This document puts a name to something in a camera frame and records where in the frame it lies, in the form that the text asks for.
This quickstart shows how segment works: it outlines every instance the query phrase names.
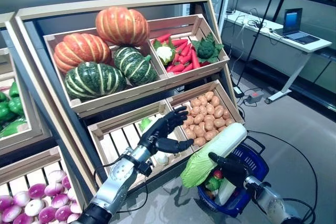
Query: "green leafy vegetable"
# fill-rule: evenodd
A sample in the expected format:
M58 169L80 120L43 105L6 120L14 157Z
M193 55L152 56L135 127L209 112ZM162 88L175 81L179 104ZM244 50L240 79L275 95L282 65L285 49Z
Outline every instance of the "green leafy vegetable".
M209 33L205 39L202 38L201 41L192 40L191 41L194 48L196 49L197 57L199 62L217 62L220 50L223 48L222 44L216 44L212 33Z

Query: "red onion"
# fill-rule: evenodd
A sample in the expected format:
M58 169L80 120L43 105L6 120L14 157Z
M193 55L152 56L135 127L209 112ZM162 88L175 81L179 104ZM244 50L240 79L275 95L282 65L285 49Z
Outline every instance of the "red onion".
M12 205L7 207L2 215L3 222L11 222L13 221L19 214L21 213L21 207L17 205Z
M33 199L26 205L25 214L31 217L36 216L41 212L44 206L45 203L43 200Z
M28 194L32 199L42 199L45 197L44 190L46 188L45 184L35 184L30 187Z
M64 192L64 186L61 185L60 183L49 184L44 190L44 193L47 196L55 196L63 192Z
M38 214L38 220L41 223L48 223L55 220L56 209L53 207L45 207Z
M30 202L30 196L27 191L19 191L13 197L13 203L20 207L25 207Z
M9 195L1 195L0 196L0 211L8 208L13 202L13 198Z
M69 198L66 194L58 194L52 199L51 206L53 208L60 208L66 205L68 201L69 201Z
M68 176L64 176L63 179L62 179L62 185L67 188L67 189L70 189L71 188L71 185L70 185L70 181L68 179Z
M32 221L33 221L32 217L23 213L15 218L15 220L13 221L13 224L31 224Z
M73 188L70 188L68 190L68 198L71 200L71 201L74 201L76 200L76 194L75 194L75 190Z
M58 183L62 181L62 178L66 176L66 173L62 170L55 170L48 175L49 183Z
M68 217L72 214L70 207L68 205L63 206L59 209L57 209L55 213L55 217L59 221L65 221L68 219Z
M67 223L71 223L79 218L79 214L72 214L68 217Z
M71 212L73 212L74 214L80 214L82 212L77 202L73 202L70 206L70 209L71 209Z

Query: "kabocha squash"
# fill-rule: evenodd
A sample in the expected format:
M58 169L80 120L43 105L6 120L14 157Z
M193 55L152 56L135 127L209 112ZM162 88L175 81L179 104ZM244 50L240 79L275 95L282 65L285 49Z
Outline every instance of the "kabocha squash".
M147 20L137 10L112 6L96 17L99 36L118 46L140 46L149 38Z
M143 57L133 47L121 47L113 54L114 64L136 86L157 80L157 74L149 63L150 56Z
M84 62L66 74L65 86L71 98L86 101L124 90L126 79L112 66Z
M70 34L55 47L54 60L58 69L66 73L82 62L109 63L111 52L107 44L92 34Z

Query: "black cable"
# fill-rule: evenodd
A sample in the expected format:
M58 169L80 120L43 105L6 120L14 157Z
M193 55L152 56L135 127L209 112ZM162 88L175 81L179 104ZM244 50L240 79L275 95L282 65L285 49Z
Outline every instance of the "black cable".
M298 151L302 157L304 157L304 159L307 161L307 163L309 164L313 174L314 174L314 180L315 180L315 201L314 201L314 205L313 205L313 212L315 212L315 209L316 209L316 205L317 205L317 198L318 198L318 182L317 182L317 175L316 175L316 172L314 170L314 167L312 166L312 164L310 163L310 161L307 159L307 157L304 155L304 153L302 153L302 151L300 151L298 148L296 148L294 145L288 143L287 141L277 137L277 136L274 136L272 134L269 134L269 133L266 133L266 132L260 132L260 131L253 131L253 130L247 130L248 133L258 133L258 134L264 134L264 135L268 135L268 136L271 136L271 137L274 137L286 144L288 144L289 146L293 147L296 151ZM304 216L303 220L302 221L306 221L311 215L313 215L313 213L310 213L308 214L310 211L308 211L306 213L306 215Z
M299 200L299 199L292 199L292 198L284 198L283 199L284 201L294 201L294 202L298 202L298 203L301 203L303 205L305 205L306 207L309 208L310 212L312 213L313 217L312 217L312 220L309 224L313 224L315 223L315 220L316 220L316 214L315 214L315 211L313 210L313 208L306 202L302 201L302 200Z

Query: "gray floor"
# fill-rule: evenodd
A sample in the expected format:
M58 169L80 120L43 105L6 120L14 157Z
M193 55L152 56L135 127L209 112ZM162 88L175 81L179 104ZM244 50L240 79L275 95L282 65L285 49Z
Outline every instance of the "gray floor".
M264 83L247 74L244 77L239 85L243 91L266 87ZM263 98L257 107L241 106L246 113L247 129L280 137L307 156L316 170L319 183L315 223L336 223L336 124L289 96L269 105L264 103ZM283 197L301 199L313 205L313 173L302 156L272 137L258 134L251 136L266 146L262 156L270 171L265 180ZM178 175L184 165L150 183L148 202L142 209L118 214L112 223L269 223L252 202L237 218L208 210L200 202L196 188L187 189L182 186ZM140 189L129 197L123 210L139 206L144 198L144 189ZM292 205L303 216L305 209L300 205Z

